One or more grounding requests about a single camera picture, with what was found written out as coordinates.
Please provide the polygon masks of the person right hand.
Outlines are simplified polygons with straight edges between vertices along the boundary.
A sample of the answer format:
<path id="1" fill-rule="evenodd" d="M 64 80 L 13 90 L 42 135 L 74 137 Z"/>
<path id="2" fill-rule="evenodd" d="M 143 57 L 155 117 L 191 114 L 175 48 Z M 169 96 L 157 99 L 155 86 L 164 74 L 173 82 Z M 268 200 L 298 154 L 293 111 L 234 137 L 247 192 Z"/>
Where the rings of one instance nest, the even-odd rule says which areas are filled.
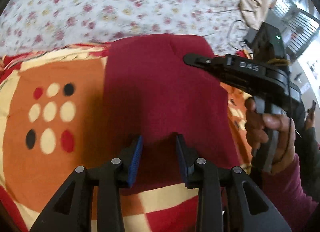
<path id="1" fill-rule="evenodd" d="M 253 98 L 245 101 L 246 108 L 246 139 L 252 151 L 257 151 L 261 144 L 268 142 L 264 129 L 279 132 L 277 149 L 272 160 L 271 174 L 284 171 L 295 157 L 295 124 L 291 118 L 283 114 L 258 114 Z"/>

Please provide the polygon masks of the right maroon sleeve forearm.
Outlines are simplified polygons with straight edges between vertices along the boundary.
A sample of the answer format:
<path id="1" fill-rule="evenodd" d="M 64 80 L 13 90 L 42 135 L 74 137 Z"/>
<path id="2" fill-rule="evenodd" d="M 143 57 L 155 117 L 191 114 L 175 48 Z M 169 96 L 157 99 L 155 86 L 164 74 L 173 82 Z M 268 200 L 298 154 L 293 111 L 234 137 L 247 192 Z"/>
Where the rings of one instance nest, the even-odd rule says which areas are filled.
<path id="1" fill-rule="evenodd" d="M 307 196 L 301 186 L 299 157 L 275 175 L 262 174 L 262 191 L 285 218 L 292 231 L 302 231 L 318 203 Z"/>

